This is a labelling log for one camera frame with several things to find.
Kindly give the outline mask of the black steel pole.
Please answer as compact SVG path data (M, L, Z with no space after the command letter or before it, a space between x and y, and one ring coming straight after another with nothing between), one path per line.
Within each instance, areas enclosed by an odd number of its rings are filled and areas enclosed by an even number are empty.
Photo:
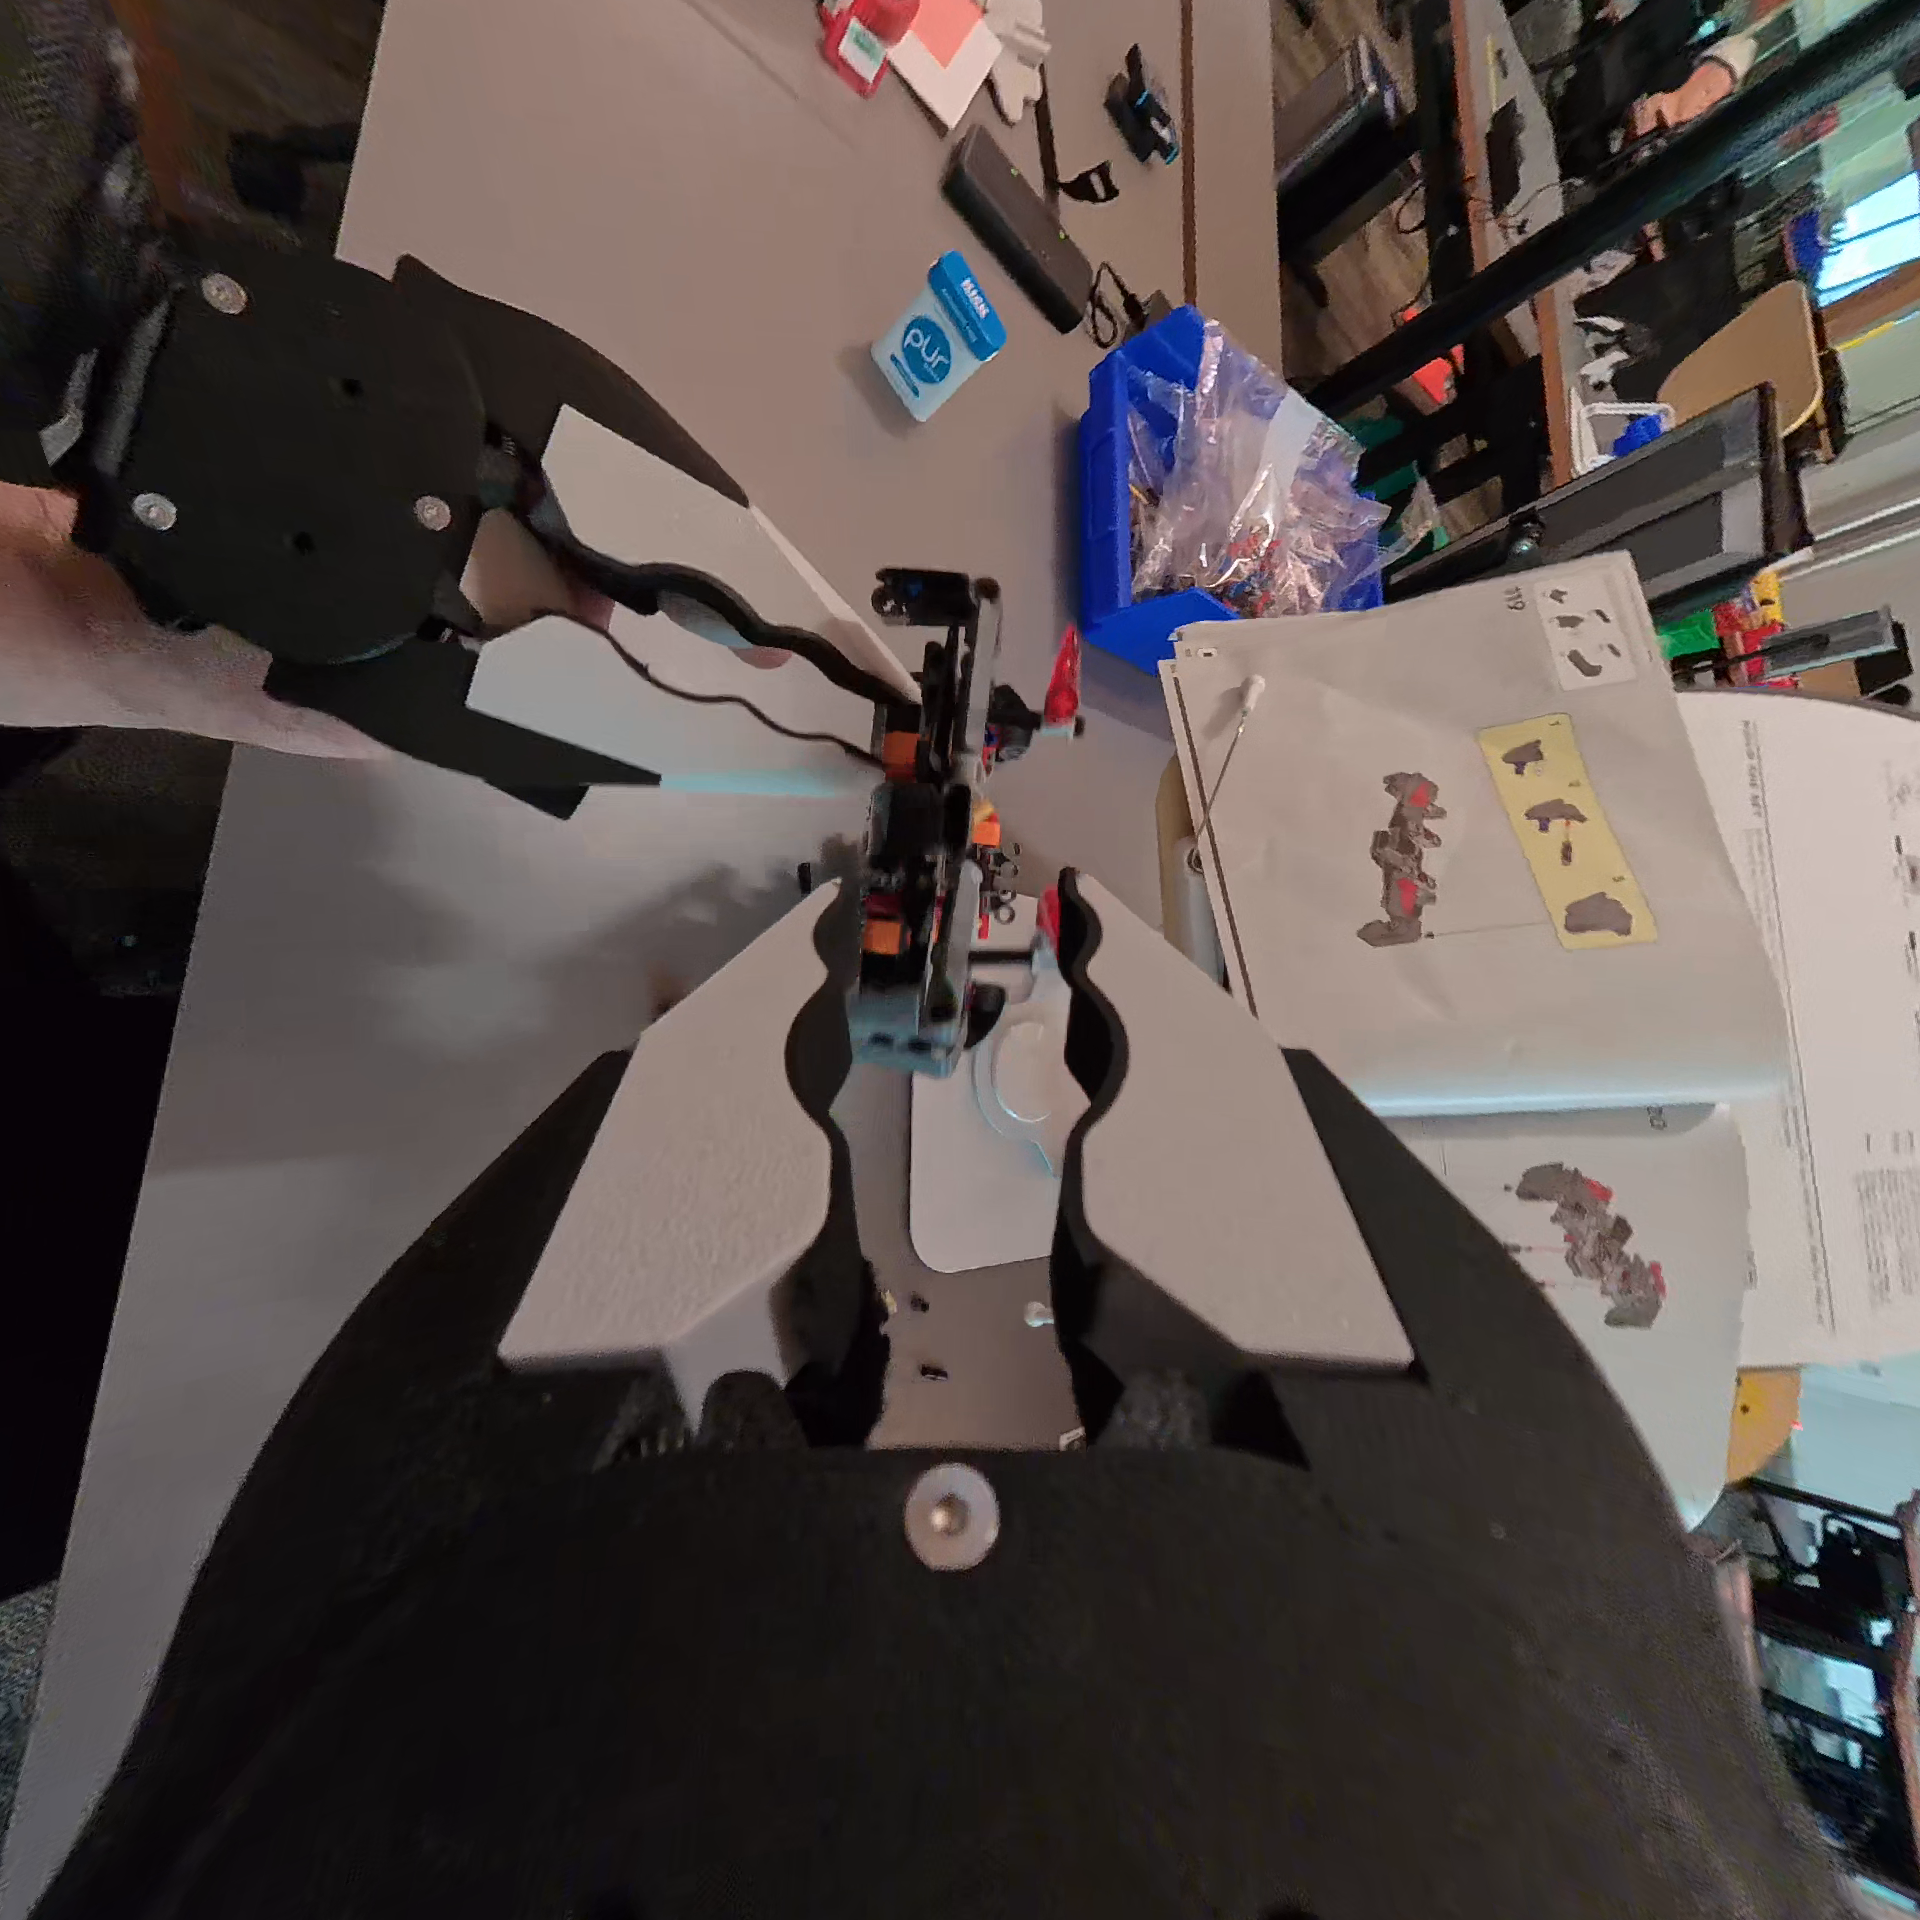
M1322 414L1343 416L1383 394L1423 361L1463 344L1576 265L1670 215L1815 112L1884 77L1916 45L1916 1L1877 1L1848 16L1785 65L1744 81L1730 102L1670 131L1648 159L1624 163L1573 213L1502 251L1452 291L1436 294L1414 319L1312 384L1306 397Z

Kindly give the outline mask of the red green small box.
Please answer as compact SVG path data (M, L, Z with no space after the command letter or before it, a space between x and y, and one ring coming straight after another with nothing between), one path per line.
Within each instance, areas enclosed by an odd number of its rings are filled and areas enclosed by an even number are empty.
M921 1L818 1L821 51L852 94L868 101L921 11Z

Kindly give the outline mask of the black blue small device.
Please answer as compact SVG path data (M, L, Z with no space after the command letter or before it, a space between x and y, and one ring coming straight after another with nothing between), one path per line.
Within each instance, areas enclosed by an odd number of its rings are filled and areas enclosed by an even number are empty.
M1176 112L1148 71L1141 43L1126 48L1121 69L1109 81L1103 105L1121 146L1137 162L1172 163L1182 155Z

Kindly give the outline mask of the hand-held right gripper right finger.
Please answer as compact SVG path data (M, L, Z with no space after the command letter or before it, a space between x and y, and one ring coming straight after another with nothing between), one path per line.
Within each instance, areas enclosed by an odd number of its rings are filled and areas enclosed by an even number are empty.
M1281 1374L1414 1354L1285 1047L1098 879L1058 879L1066 1134L1052 1325L1081 1425L1281 1425Z

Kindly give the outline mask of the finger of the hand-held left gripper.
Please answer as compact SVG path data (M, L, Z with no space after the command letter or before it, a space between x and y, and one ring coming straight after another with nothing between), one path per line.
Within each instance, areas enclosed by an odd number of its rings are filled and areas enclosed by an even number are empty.
M805 661L876 704L921 699L890 646L749 502L573 403L554 414L522 517L617 608L690 611L710 640Z
M541 614L477 646L466 704L679 793L865 798L882 779L876 701L669 614L615 614L609 630Z

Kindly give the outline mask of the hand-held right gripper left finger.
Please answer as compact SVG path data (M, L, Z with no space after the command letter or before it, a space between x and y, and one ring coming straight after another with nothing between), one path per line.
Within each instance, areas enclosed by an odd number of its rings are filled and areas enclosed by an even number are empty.
M639 1033L498 1338L510 1368L654 1368L690 1423L766 1375L807 1440L872 1435L888 1335L832 1114L854 976L857 901L824 879Z

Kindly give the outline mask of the multicoloured lego car model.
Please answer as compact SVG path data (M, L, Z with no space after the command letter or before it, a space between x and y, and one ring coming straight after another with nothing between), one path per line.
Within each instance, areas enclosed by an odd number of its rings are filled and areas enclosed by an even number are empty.
M860 1065L948 1077L996 1023L998 985L973 982L982 928L1012 915L1020 850L988 782L1048 737L1082 734L1082 641L1062 632L1039 704L1000 678L1000 589L962 570L886 566L877 617L928 637L919 711L890 709L857 865L847 1035Z

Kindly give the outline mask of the white red paper card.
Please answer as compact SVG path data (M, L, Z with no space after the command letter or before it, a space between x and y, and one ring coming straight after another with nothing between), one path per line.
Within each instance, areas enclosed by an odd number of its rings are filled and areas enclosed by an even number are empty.
M952 131L998 56L1000 41L978 1L919 1L886 65L938 130Z

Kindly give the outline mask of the blue gum box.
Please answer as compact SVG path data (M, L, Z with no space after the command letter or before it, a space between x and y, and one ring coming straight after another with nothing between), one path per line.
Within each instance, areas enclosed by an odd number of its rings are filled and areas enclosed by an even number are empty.
M910 418L926 423L1005 346L1005 323L962 251L938 254L870 361Z

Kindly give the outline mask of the person's left hand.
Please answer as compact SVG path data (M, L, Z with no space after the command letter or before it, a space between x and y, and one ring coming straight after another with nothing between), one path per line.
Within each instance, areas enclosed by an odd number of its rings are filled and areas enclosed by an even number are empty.
M374 761L332 715L273 699L270 656L224 629L165 630L101 558L72 543L76 504L2 483L2 722L140 728L266 752Z

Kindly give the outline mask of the lego instruction booklet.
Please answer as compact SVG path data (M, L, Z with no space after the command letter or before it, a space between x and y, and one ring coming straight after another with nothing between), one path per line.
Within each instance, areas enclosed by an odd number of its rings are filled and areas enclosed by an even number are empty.
M1916 1354L1916 718L1676 687L1624 555L1194 622L1159 680L1229 992L1522 1263L1681 1521L1742 1368Z

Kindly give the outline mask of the clear plastic bag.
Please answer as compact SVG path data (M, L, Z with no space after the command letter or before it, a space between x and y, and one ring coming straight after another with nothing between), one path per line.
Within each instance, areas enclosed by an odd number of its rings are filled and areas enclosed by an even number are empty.
M1378 603L1388 509L1359 442L1215 319L1180 327L1175 370L1121 371L1126 589L1201 592L1237 617Z

